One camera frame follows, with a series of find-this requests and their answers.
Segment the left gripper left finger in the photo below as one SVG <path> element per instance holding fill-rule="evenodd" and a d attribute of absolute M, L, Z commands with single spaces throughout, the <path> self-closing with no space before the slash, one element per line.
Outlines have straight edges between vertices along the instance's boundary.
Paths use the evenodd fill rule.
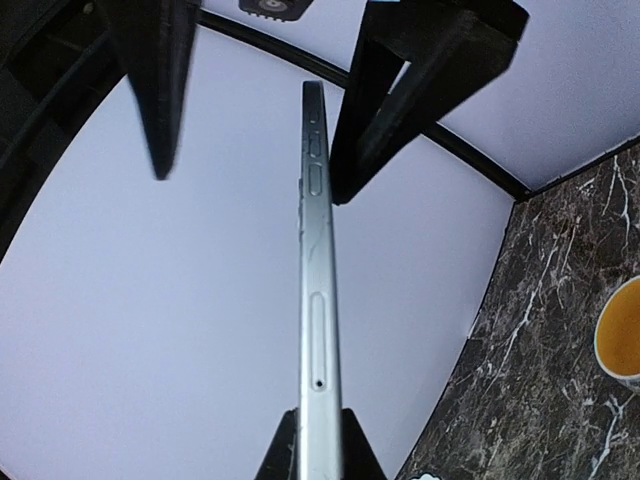
<path fill-rule="evenodd" d="M 292 409 L 283 414 L 255 480 L 297 480 L 297 470 L 298 409 Z"/>

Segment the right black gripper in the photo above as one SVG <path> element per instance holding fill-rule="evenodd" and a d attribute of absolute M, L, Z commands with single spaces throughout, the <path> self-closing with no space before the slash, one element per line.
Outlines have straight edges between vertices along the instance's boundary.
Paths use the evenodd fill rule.
<path fill-rule="evenodd" d="M 201 3 L 107 0 L 99 9 L 137 100 L 151 163 L 176 156 Z M 93 1 L 1 4 L 1 247 L 71 141 L 122 79 Z"/>

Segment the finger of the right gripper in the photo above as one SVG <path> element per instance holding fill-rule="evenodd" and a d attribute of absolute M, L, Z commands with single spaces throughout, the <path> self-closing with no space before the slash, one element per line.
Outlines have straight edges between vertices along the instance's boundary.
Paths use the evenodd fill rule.
<path fill-rule="evenodd" d="M 368 2 L 331 147 L 334 203 L 502 75 L 529 18 L 514 1 Z"/>

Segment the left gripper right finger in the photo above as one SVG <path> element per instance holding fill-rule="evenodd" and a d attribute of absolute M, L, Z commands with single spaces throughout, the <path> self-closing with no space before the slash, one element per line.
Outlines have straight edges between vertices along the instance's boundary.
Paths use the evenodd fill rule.
<path fill-rule="evenodd" d="M 342 410 L 344 480 L 385 480 L 386 476 L 369 441 L 350 408 Z"/>

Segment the light blue smartphone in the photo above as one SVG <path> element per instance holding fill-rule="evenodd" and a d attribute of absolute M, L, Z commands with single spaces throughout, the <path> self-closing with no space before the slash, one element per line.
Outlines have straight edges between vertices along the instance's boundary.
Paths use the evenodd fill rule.
<path fill-rule="evenodd" d="M 302 86 L 299 179 L 300 355 L 297 472 L 343 477 L 336 262 L 324 86 Z"/>

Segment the white patterned mug yellow inside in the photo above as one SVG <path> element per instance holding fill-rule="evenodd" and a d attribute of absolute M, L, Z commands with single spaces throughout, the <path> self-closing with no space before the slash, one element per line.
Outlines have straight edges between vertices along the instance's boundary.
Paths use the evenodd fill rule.
<path fill-rule="evenodd" d="M 594 331 L 594 354 L 610 378 L 639 394 L 639 276 L 621 284 L 604 304 Z"/>

